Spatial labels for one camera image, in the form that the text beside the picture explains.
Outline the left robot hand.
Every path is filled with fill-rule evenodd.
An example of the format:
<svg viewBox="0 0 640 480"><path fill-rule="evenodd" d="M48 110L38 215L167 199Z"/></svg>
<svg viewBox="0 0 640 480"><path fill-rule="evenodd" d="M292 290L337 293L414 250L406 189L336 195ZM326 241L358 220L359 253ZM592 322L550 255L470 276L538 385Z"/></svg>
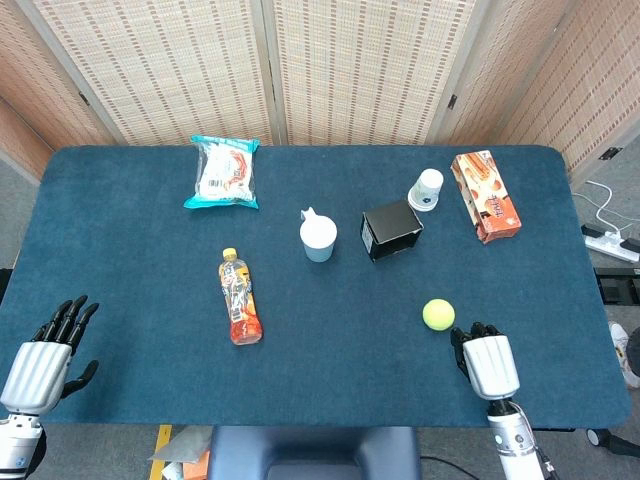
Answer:
<svg viewBox="0 0 640 480"><path fill-rule="evenodd" d="M32 339L20 346L1 393L1 404L10 413L44 415L93 379L99 368L96 360L77 378L67 378L89 321L99 309L97 303L88 305L87 299L82 295L64 301Z"/></svg>

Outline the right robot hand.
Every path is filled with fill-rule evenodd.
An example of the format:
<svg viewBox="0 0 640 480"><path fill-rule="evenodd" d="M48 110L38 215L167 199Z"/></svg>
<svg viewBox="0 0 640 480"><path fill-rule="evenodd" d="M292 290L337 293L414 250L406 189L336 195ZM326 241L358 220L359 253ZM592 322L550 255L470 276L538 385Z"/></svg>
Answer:
<svg viewBox="0 0 640 480"><path fill-rule="evenodd" d="M459 370L487 401L506 400L520 388L508 337L494 325L474 322L470 332L455 327L450 341Z"/></svg>

